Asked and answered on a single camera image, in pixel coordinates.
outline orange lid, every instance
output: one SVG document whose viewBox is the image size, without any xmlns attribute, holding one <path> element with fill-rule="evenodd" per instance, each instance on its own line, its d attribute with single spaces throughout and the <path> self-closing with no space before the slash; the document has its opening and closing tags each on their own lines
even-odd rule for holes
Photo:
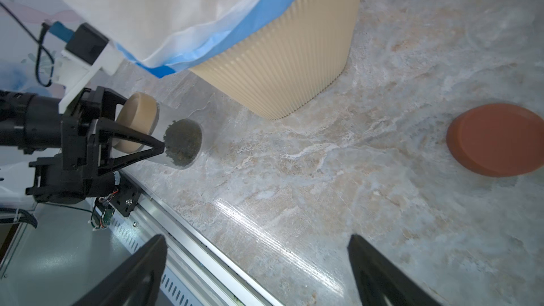
<svg viewBox="0 0 544 306">
<path fill-rule="evenodd" d="M 544 120 L 517 105 L 465 112 L 449 126 L 446 142 L 460 164 L 481 175 L 521 175 L 544 165 Z"/>
</svg>

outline clear glass jar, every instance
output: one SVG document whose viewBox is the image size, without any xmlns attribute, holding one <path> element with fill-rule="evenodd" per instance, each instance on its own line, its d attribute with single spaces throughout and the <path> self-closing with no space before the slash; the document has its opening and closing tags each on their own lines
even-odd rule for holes
<svg viewBox="0 0 544 306">
<path fill-rule="evenodd" d="M 125 103 L 116 119 L 119 124 L 151 135 L 165 144 L 164 153 L 147 160 L 174 169 L 190 167 L 202 149 L 200 124 L 182 118 L 180 112 L 151 96 L 137 92 Z M 124 153 L 145 150 L 138 143 L 115 139 L 113 147 Z"/>
</svg>

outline ribbed cylinder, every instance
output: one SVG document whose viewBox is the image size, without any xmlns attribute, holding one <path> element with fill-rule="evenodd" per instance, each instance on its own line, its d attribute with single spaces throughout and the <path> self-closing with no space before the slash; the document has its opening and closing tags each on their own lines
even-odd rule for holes
<svg viewBox="0 0 544 306">
<path fill-rule="evenodd" d="M 360 0 L 295 0 L 280 17 L 192 72 L 268 119 L 323 91 L 348 59 Z"/>
</svg>

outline beige jar lid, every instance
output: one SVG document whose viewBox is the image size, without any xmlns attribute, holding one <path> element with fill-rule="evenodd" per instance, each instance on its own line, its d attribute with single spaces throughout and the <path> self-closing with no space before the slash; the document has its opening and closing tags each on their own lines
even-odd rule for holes
<svg viewBox="0 0 544 306">
<path fill-rule="evenodd" d="M 152 132 L 153 123 L 157 117 L 157 101 L 143 92 L 136 92 L 127 99 L 115 120 L 122 126 L 146 133 Z M 113 147 L 127 154 L 136 152 L 142 145 L 125 139 L 115 139 Z"/>
</svg>

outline metal frame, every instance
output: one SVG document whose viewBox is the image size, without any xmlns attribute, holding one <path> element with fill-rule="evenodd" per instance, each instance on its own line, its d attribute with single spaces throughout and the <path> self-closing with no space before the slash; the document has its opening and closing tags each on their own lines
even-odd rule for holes
<svg viewBox="0 0 544 306">
<path fill-rule="evenodd" d="M 29 227 L 29 225 L 26 223 L 20 223 L 17 227 L 17 231 L 9 244 L 8 251 L 4 255 L 2 262 L 0 262 L 0 280 L 4 278 L 5 271 L 8 269 L 11 258 L 13 257 L 13 254 L 15 254 L 15 250 L 17 249 L 19 243 L 21 243 L 24 231 L 27 227 Z"/>
<path fill-rule="evenodd" d="M 166 235 L 169 249 L 191 267 L 225 302 L 238 305 L 235 303 L 238 299 L 248 306 L 283 306 L 283 303 L 208 241 L 151 189 L 130 173 L 126 171 L 123 173 L 144 190 L 138 206 L 128 217 L 129 222 L 134 219 L 140 225 L 150 225 L 150 228 L 154 228 L 153 231 L 164 229 L 161 234 Z"/>
</svg>

